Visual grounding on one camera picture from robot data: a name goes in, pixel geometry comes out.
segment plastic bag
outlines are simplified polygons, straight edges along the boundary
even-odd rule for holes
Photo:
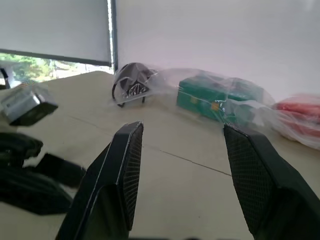
[[[320,96],[299,94],[260,111],[262,120],[284,137],[320,150]]]
[[[113,102],[120,107],[148,96],[222,123],[247,125],[255,119],[255,104],[271,106],[272,97],[254,83],[192,68],[161,69],[129,63],[115,74]]]

